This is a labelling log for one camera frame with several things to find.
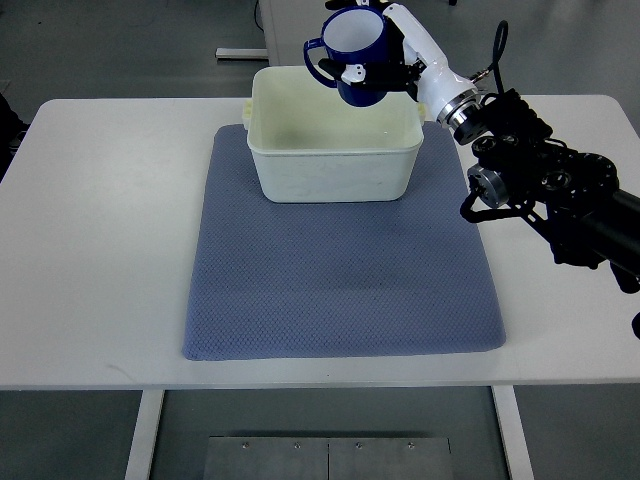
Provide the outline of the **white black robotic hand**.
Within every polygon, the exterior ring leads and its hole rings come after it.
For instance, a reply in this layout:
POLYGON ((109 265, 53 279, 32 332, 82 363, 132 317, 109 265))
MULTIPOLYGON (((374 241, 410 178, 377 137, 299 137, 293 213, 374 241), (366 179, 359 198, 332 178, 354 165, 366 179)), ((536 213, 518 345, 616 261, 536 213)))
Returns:
POLYGON ((458 129, 470 123, 479 110, 478 89, 472 80, 449 68, 444 52, 407 7, 390 1, 327 1, 325 5, 333 13, 352 6, 369 6, 382 13, 390 59, 367 66, 373 78, 366 85, 407 93, 445 127, 458 129))

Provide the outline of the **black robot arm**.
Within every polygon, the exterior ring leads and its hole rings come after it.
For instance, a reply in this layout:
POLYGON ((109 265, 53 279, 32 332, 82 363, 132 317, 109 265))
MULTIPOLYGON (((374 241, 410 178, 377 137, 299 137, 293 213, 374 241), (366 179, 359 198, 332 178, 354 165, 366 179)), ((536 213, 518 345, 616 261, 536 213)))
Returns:
POLYGON ((454 134, 477 159, 461 216, 470 223, 521 218, 549 243, 556 263, 595 270, 608 262, 621 291, 637 293, 638 197, 621 190, 612 161, 554 138, 520 94, 505 89, 499 61, 507 38, 501 21, 485 70, 496 90, 454 134))

